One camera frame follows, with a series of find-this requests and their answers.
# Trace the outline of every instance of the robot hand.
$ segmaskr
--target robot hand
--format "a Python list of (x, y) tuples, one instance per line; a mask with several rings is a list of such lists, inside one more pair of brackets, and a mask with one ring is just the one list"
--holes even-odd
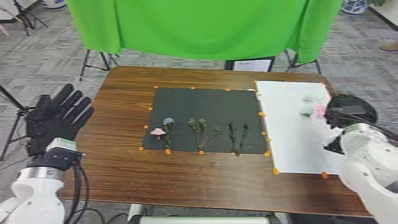
[[(71, 221), (83, 175), (81, 153), (72, 140), (94, 112), (88, 104), (90, 99), (80, 91), (72, 93), (72, 85), (67, 84), (53, 99), (48, 95), (40, 96), (35, 109), (26, 115), (28, 156), (33, 159), (12, 183), (14, 198), (0, 204), (0, 223), (64, 224)], [(78, 184), (76, 200), (65, 218), (56, 191), (64, 187), (62, 176), (71, 167)]]
[(65, 84), (53, 99), (48, 95), (40, 95), (35, 109), (26, 115), (28, 156), (44, 154), (55, 138), (74, 140), (78, 130), (94, 113), (88, 104), (90, 99), (83, 97), (81, 91), (72, 93), (71, 84)]

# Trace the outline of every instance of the green backdrop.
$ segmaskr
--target green backdrop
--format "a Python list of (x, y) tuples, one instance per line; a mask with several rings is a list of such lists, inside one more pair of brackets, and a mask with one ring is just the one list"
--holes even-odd
[(85, 48), (200, 59), (316, 59), (341, 0), (67, 0)]

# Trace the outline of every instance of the cable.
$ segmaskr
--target cable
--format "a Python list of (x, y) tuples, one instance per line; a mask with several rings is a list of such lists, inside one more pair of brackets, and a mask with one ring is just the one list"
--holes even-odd
[(127, 214), (126, 214), (126, 213), (119, 213), (119, 214), (110, 218), (106, 224), (110, 224), (110, 223), (115, 221), (115, 219), (117, 219), (122, 215), (127, 217)]
[(28, 158), (24, 158), (21, 161), (10, 163), (5, 167), (0, 168), (0, 171), (3, 171), (10, 166), (14, 166), (17, 163), (21, 163), (26, 160), (28, 160)]
[(71, 203), (71, 212), (64, 224), (71, 223), (71, 218), (78, 208), (80, 194), (81, 194), (81, 176), (80, 176), (80, 161), (72, 163), (72, 173), (74, 173), (74, 194), (72, 194), (72, 203)]
[(83, 175), (83, 182), (85, 182), (85, 201), (83, 201), (83, 208), (81, 208), (81, 212), (80, 212), (80, 215), (78, 215), (78, 218), (72, 222), (72, 224), (78, 223), (80, 219), (81, 219), (81, 216), (83, 216), (83, 213), (85, 213), (85, 210), (87, 210), (87, 205), (88, 205), (88, 195), (90, 195), (90, 187), (88, 187), (88, 178), (87, 178), (87, 175), (85, 175), (85, 171), (83, 171), (83, 167), (81, 167), (81, 164), (78, 163), (78, 167), (80, 167), (80, 174)]
[(80, 209), (80, 210), (74, 212), (74, 214), (76, 214), (78, 212), (83, 212), (83, 211), (92, 211), (92, 212), (96, 212), (96, 214), (97, 214), (97, 216), (99, 216), (99, 218), (101, 218), (101, 223), (106, 224), (101, 212), (99, 212), (94, 208), (85, 208), (85, 209)]

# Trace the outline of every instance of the flower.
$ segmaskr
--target flower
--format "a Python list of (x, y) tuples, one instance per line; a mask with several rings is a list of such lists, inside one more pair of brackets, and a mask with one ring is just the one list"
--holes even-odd
[(170, 125), (172, 123), (174, 123), (174, 119), (172, 118), (165, 118), (163, 125)]
[(165, 132), (161, 130), (161, 128), (154, 128), (151, 131), (151, 135), (156, 136), (158, 140), (159, 140), (159, 136), (165, 135)]

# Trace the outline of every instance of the floor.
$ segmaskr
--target floor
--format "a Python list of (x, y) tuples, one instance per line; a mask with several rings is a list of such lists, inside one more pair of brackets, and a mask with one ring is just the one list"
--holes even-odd
[[(10, 37), (0, 33), (0, 84), (24, 105), (33, 105), (39, 94), (55, 93), (62, 84), (69, 82), (83, 90), (85, 95), (94, 97), (106, 77), (106, 72), (88, 69), (83, 81), (78, 82), (76, 79), (85, 49), (67, 9), (49, 11), (37, 6), (33, 14), (49, 27), (39, 25), (32, 36), (26, 37), (21, 24), (3, 24)], [(396, 31), (369, 12), (360, 16), (339, 13), (318, 61), (335, 90), (369, 101), (380, 113), (380, 125), (398, 132), (398, 119), (394, 120), (398, 118), (398, 52), (387, 53), (378, 50), (378, 44), (396, 39)], [(136, 51), (122, 51), (117, 61), (120, 65), (133, 66), (223, 68), (223, 61), (188, 60)], [(88, 62), (101, 66), (97, 53), (92, 53)], [(286, 66), (286, 57), (279, 55), (273, 71), (284, 71)], [(314, 73), (314, 65), (305, 65), (295, 72)], [(16, 108), (0, 99), (0, 142), (5, 142), (14, 113)], [(24, 165), (23, 144), (19, 142), (12, 145), (5, 162), (0, 162), (0, 201), (10, 197), (8, 187)], [(92, 203), (90, 207), (103, 211), (106, 217), (127, 211), (124, 204)], [(264, 214), (165, 206), (149, 206), (147, 212), (154, 215)], [(94, 215), (87, 215), (83, 223), (97, 222), (94, 219)]]

